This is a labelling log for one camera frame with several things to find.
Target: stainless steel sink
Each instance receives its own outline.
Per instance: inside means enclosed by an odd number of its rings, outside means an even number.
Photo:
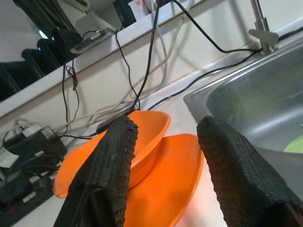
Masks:
[[[243,134],[303,200],[303,39],[184,97],[199,122],[212,115]]]

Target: orange bowl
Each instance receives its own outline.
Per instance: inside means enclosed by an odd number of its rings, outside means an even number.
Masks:
[[[160,111],[134,111],[128,116],[138,126],[132,160],[129,188],[134,187],[152,169],[158,154],[159,144],[170,124],[170,116]],[[59,198],[65,198],[68,188],[83,165],[106,132],[92,138],[80,148],[69,153],[63,161],[53,184],[53,192]]]

